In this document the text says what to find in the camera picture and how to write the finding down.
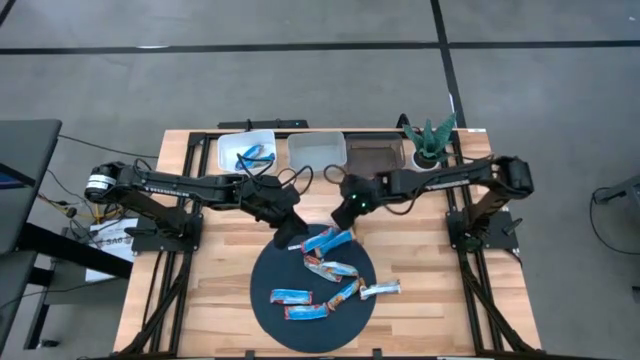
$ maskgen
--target white pot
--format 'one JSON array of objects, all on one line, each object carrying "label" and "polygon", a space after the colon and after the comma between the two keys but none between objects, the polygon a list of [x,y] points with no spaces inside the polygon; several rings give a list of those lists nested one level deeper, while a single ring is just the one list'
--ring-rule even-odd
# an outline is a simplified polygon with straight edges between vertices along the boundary
[{"label": "white pot", "polygon": [[431,171],[431,170],[435,170],[440,168],[440,163],[437,162],[433,167],[429,168],[429,169],[425,169],[423,167],[418,166],[418,164],[416,164],[416,161],[413,159],[413,156],[415,155],[415,151],[411,153],[411,155],[409,156],[409,159],[411,159],[411,166],[416,170],[416,171]]}]

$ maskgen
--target wooden table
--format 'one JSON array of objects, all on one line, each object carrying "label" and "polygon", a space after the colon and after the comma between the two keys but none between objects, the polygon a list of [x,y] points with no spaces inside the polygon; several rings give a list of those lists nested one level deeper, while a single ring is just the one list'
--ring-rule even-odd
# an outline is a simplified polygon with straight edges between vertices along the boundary
[{"label": "wooden table", "polygon": [[[457,131],[465,156],[479,158],[490,153],[486,132]],[[168,130],[165,133],[158,171],[182,172],[189,132]],[[208,174],[221,173],[215,145],[214,141]],[[288,164],[286,140],[277,140],[277,146],[280,170]],[[406,154],[414,150],[408,140],[405,140],[404,148]],[[192,167],[194,176],[200,158],[198,151]],[[290,172],[285,172],[283,178],[290,176],[288,174]],[[301,177],[296,187],[302,188],[304,180]],[[474,201],[485,192],[483,188],[471,187]],[[457,195],[458,204],[463,204],[460,194]],[[166,205],[175,204],[175,198],[156,196],[156,199]],[[316,176],[310,190],[296,206],[296,212],[307,223],[329,223],[331,211],[341,201],[338,187],[326,182],[322,176]],[[371,257],[378,280],[400,279],[402,294],[380,296],[360,335],[343,348],[332,351],[331,355],[370,356],[373,348],[381,348],[385,355],[474,354],[458,260],[448,244],[444,219],[447,209],[445,192],[437,191],[422,195],[408,215],[395,216],[381,208],[358,218],[356,236]],[[273,230],[240,211],[204,209],[203,214],[205,228],[200,249],[193,258],[178,355],[244,356],[245,350],[255,350],[256,356],[302,356],[266,334],[251,310],[251,270],[263,247],[271,240]],[[501,250],[485,251],[485,256],[496,305],[526,342],[539,347],[519,264]],[[156,253],[142,254],[135,259],[115,350],[128,345],[140,330],[155,259]],[[174,274],[180,262],[176,261]],[[161,274],[153,293],[151,311],[157,302],[160,278]],[[478,309],[484,346],[490,349],[491,337],[480,303]],[[170,309],[164,322],[161,350],[168,348],[172,318],[173,309]]]}]

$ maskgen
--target black cable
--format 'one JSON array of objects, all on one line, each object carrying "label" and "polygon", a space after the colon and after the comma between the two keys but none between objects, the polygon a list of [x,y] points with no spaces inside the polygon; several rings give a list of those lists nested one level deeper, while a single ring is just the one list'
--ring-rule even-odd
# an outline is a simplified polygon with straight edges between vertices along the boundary
[{"label": "black cable", "polygon": [[22,300],[22,299],[24,299],[24,298],[26,298],[26,297],[29,297],[29,296],[38,295],[38,294],[43,294],[43,293],[63,293],[63,292],[69,292],[69,291],[73,291],[73,290],[80,289],[80,288],[83,288],[83,287],[88,287],[88,286],[93,286],[93,285],[97,285],[97,284],[102,284],[102,283],[104,283],[104,282],[106,282],[106,281],[112,281],[112,280],[114,280],[114,279],[107,279],[107,280],[105,280],[105,281],[97,281],[97,282],[92,282],[92,283],[85,283],[85,284],[78,285],[78,286],[74,286],[74,287],[72,287],[72,288],[68,288],[68,289],[64,289],[64,290],[43,290],[43,291],[37,291],[37,292],[29,293],[29,294],[24,294],[24,295],[18,296],[18,297],[16,297],[15,299],[10,300],[10,301],[7,301],[6,303],[2,304],[2,305],[0,306],[0,311],[2,311],[2,309],[4,309],[6,306],[8,306],[8,305],[10,305],[10,304],[13,304],[13,303],[14,303],[14,302],[16,302],[16,301],[20,301],[20,300]]},{"label": "black cable", "polygon": [[43,193],[38,193],[38,197],[42,198],[42,200],[44,200],[45,202],[48,202],[49,204],[55,204],[61,207],[74,206],[74,205],[80,204],[79,202],[70,203],[65,200],[51,200]]},{"label": "black cable", "polygon": [[333,181],[329,178],[329,176],[327,176],[327,170],[329,169],[338,169],[340,170],[340,172],[342,172],[342,176],[347,175],[347,171],[343,168],[341,168],[338,165],[335,164],[331,164],[331,165],[327,165],[324,170],[322,170],[322,175],[324,176],[324,179],[327,180],[328,183],[333,184],[333,185],[340,185],[341,181]]},{"label": "black cable", "polygon": [[[292,168],[284,168],[284,169],[280,170],[280,172],[278,172],[278,175],[276,175],[278,177],[278,180],[280,179],[280,175],[282,175],[282,173],[285,172],[285,171],[291,171],[294,175],[296,173],[296,171],[293,170]],[[296,180],[293,180],[293,183],[291,185],[295,185],[296,184]]]},{"label": "black cable", "polygon": [[616,248],[614,248],[613,246],[611,246],[611,245],[607,244],[607,242],[606,242],[606,241],[604,241],[604,240],[602,239],[602,237],[600,236],[600,234],[598,233],[598,230],[596,230],[596,226],[595,226],[595,224],[593,223],[593,204],[595,204],[595,203],[596,203],[596,193],[597,193],[598,191],[606,190],[606,189],[609,189],[609,188],[608,188],[608,187],[600,187],[600,188],[595,189],[595,190],[593,191],[593,193],[591,193],[591,201],[589,201],[589,222],[591,222],[591,228],[593,229],[593,233],[596,235],[596,238],[598,238],[598,240],[600,240],[600,242],[601,242],[604,246],[606,246],[607,248],[609,248],[609,250],[611,250],[611,251],[615,251],[615,252],[617,252],[617,253],[625,254],[625,255],[640,255],[640,252],[624,251],[624,250],[620,250],[620,249],[616,249]]},{"label": "black cable", "polygon": [[156,257],[156,263],[153,265],[153,275],[151,276],[151,285],[149,285],[149,295],[147,295],[147,303],[144,306],[144,315],[142,315],[142,327],[147,323],[147,315],[149,314],[149,304],[151,303],[151,295],[153,294],[153,288],[156,285],[156,276],[158,275],[158,266],[160,265],[160,259],[162,258],[162,251],[158,252]]},{"label": "black cable", "polygon": [[89,205],[89,203],[87,202],[87,199],[83,198],[82,196],[69,191],[69,189],[67,189],[64,185],[62,185],[62,182],[60,182],[60,180],[58,180],[58,177],[56,176],[56,174],[53,173],[53,171],[47,169],[47,172],[51,175],[51,177],[53,178],[53,181],[56,182],[56,184],[58,184],[58,186],[60,186],[60,188],[62,190],[64,190],[64,192],[66,192],[67,194],[71,195],[71,196],[75,196],[78,199],[80,199],[80,201],[87,207],[89,208],[89,212],[91,212],[91,216],[93,216],[93,219],[96,220],[96,214],[93,212],[93,209],[91,209],[91,205]]},{"label": "black cable", "polygon": [[67,139],[67,140],[71,140],[71,141],[75,141],[75,142],[79,142],[81,144],[85,144],[85,145],[88,145],[88,146],[93,146],[93,147],[98,148],[98,149],[102,149],[102,150],[106,150],[106,151],[111,151],[111,152],[114,152],[114,153],[122,154],[122,155],[137,156],[137,157],[143,157],[143,158],[147,158],[147,159],[157,159],[158,158],[157,156],[140,155],[140,154],[134,154],[134,153],[126,152],[126,151],[120,151],[120,150],[116,150],[116,149],[111,149],[111,148],[108,148],[108,147],[105,147],[105,146],[92,144],[92,143],[84,141],[84,140],[72,138],[71,136],[67,136],[67,135],[59,134],[58,137],[61,137],[63,139]]},{"label": "black cable", "polygon": [[392,213],[393,215],[407,215],[409,212],[411,212],[411,209],[413,209],[413,205],[416,204],[416,200],[418,200],[418,196],[420,196],[422,194],[422,192],[420,191],[422,188],[424,188],[425,186],[427,186],[427,184],[429,184],[431,181],[433,181],[433,179],[435,178],[430,178],[427,179],[425,182],[423,182],[419,188],[416,189],[416,191],[413,193],[413,198],[411,198],[411,203],[409,204],[409,207],[406,208],[405,210],[402,211],[396,211],[393,210],[392,208],[389,207],[389,205],[387,204],[382,204],[382,206],[387,209],[388,212]]},{"label": "black cable", "polygon": [[90,231],[87,231],[87,229],[84,228],[84,226],[80,225],[79,222],[77,222],[75,219],[70,219],[69,220],[69,231],[71,231],[71,233],[73,234],[73,236],[76,238],[76,240],[80,240],[82,239],[84,236],[78,234],[77,232],[75,232],[75,230],[73,230],[73,224],[75,224],[77,227],[79,227],[80,229],[82,229],[82,231],[84,231],[84,233],[87,235],[88,240],[85,241],[84,243],[88,243],[88,242],[92,242],[93,245],[96,246],[96,248],[98,250],[100,250],[100,245],[98,245],[98,243],[93,239],[93,235],[91,235]]},{"label": "black cable", "polygon": [[[268,187],[268,188],[282,188],[283,186],[289,184],[292,181],[295,182],[295,180],[298,178],[298,176],[300,176],[300,174],[302,174],[305,170],[309,170],[309,173],[310,173],[309,182],[307,183],[307,186],[304,188],[304,190],[302,192],[300,192],[300,195],[302,195],[305,192],[307,192],[307,190],[309,190],[309,188],[311,187],[311,182],[313,181],[313,168],[311,168],[311,166],[309,166],[309,165],[303,166],[300,170],[298,170],[295,174],[293,174],[288,180],[284,181],[280,185],[273,186],[273,185],[265,184],[265,183],[261,182],[260,180],[258,180],[256,178],[256,176],[262,175],[267,169],[269,169],[273,165],[273,160],[251,159],[251,158],[244,157],[244,156],[242,156],[240,154],[237,154],[237,156],[238,156],[238,161],[240,162],[240,166],[242,167],[242,169],[245,171],[245,173],[247,173],[247,176],[249,176],[249,178],[257,185]],[[250,160],[250,161],[270,161],[270,163],[260,173],[258,173],[256,175],[253,175],[251,173],[251,171],[249,171],[249,169],[245,165],[245,163],[244,163],[245,160]]]},{"label": "black cable", "polygon": [[136,173],[136,175],[138,175],[139,177],[142,177],[142,175],[140,175],[140,166],[138,166],[138,163],[143,163],[144,166],[147,167],[147,170],[149,171],[153,171],[153,168],[151,167],[151,165],[149,165],[148,162],[146,162],[144,159],[141,158],[136,158],[135,160],[133,160],[133,171]]}]

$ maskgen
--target white label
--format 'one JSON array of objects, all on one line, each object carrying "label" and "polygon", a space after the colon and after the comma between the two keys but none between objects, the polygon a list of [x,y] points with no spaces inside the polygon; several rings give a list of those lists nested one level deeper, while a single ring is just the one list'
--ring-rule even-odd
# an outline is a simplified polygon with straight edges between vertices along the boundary
[{"label": "white label", "polygon": [[460,180],[460,181],[453,181],[446,184],[427,185],[424,188],[427,190],[438,190],[438,189],[446,189],[450,187],[456,187],[456,186],[467,185],[467,184],[469,184],[469,180]]},{"label": "white label", "polygon": [[106,182],[106,183],[109,183],[111,185],[115,185],[115,183],[116,183],[116,179],[114,179],[112,177],[104,176],[104,175],[91,175],[91,176],[89,176],[89,182],[92,182],[92,181]]},{"label": "white label", "polygon": [[189,197],[189,193],[184,193],[184,192],[180,192],[180,191],[173,191],[173,190],[167,190],[167,189],[160,189],[160,188],[152,188],[152,187],[148,187],[148,186],[145,186],[144,190],[148,191],[148,192],[155,193],[155,194],[165,194],[165,195]]},{"label": "white label", "polygon": [[98,188],[98,189],[106,190],[107,187],[109,187],[109,184],[105,184],[103,182],[89,181],[87,183],[87,188]]}]

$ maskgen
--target table leg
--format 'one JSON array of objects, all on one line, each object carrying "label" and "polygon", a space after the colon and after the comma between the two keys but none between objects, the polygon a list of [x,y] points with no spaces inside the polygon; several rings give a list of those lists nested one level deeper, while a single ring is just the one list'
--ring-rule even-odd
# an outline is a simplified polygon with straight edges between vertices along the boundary
[{"label": "table leg", "polygon": [[52,278],[53,271],[34,266],[33,269],[31,269],[31,274],[29,274],[29,284],[48,287],[49,284],[51,284]]},{"label": "table leg", "polygon": [[88,245],[73,241],[49,230],[27,223],[18,240],[20,250],[33,250],[54,258],[68,260],[109,275],[128,279],[133,264]]}]

